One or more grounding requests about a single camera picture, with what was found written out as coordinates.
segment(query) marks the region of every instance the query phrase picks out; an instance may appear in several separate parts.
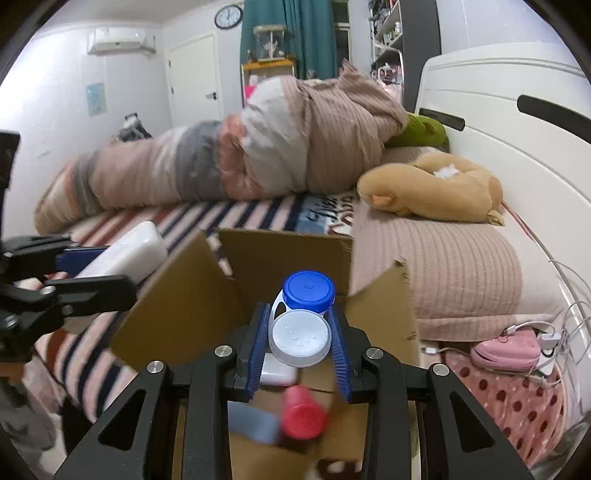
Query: person's hand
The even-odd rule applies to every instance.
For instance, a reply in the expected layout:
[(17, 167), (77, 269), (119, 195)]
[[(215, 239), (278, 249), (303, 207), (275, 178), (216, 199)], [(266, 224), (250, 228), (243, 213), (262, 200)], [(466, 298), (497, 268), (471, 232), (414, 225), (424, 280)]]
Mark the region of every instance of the person's hand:
[(7, 378), (11, 384), (20, 383), (24, 375), (25, 364), (0, 363), (0, 378)]

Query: blue lid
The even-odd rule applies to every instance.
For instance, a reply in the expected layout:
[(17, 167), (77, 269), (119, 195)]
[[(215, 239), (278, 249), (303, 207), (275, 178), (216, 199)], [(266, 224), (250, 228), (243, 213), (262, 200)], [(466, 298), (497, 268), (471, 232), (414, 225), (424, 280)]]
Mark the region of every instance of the blue lid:
[(335, 286), (320, 272), (302, 270), (285, 280), (283, 299), (291, 309), (320, 313), (328, 310), (335, 301)]

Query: metal screw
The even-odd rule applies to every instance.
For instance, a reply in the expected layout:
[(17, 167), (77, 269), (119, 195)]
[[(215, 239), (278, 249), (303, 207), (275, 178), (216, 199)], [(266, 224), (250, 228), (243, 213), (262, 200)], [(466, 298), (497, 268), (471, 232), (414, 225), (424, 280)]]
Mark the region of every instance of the metal screw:
[(164, 370), (164, 364), (160, 360), (154, 360), (148, 364), (148, 372), (158, 374)]
[(41, 295), (49, 295), (50, 293), (55, 292), (56, 288), (53, 285), (49, 285), (48, 287), (43, 287), (39, 292)]
[(449, 374), (449, 368), (447, 365), (435, 364), (433, 365), (433, 373), (439, 375), (440, 377), (445, 377), (447, 374)]
[(220, 345), (216, 348), (217, 356), (228, 356), (232, 353), (232, 347), (229, 345)]
[(371, 360), (379, 360), (384, 356), (384, 352), (373, 346), (365, 351), (365, 355), (367, 355), (368, 358), (371, 358)]
[(10, 315), (10, 317), (6, 317), (4, 319), (4, 325), (7, 327), (11, 327), (12, 325), (16, 324), (17, 321), (18, 319), (16, 315)]

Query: ceiling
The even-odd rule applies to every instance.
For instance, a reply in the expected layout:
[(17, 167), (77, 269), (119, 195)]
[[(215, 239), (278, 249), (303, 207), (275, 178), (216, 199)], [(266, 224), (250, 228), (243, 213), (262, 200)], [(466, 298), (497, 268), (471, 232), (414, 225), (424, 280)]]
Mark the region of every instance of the ceiling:
[(211, 0), (69, 0), (47, 27), (75, 22), (122, 20), (162, 23)]

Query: clock face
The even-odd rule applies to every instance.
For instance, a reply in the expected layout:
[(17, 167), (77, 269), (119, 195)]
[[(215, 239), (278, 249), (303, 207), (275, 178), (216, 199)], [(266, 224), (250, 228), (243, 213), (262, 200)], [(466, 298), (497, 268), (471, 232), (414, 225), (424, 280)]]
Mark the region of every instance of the clock face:
[(238, 5), (227, 5), (216, 13), (214, 22), (216, 27), (228, 30), (242, 21), (242, 15), (242, 8)]

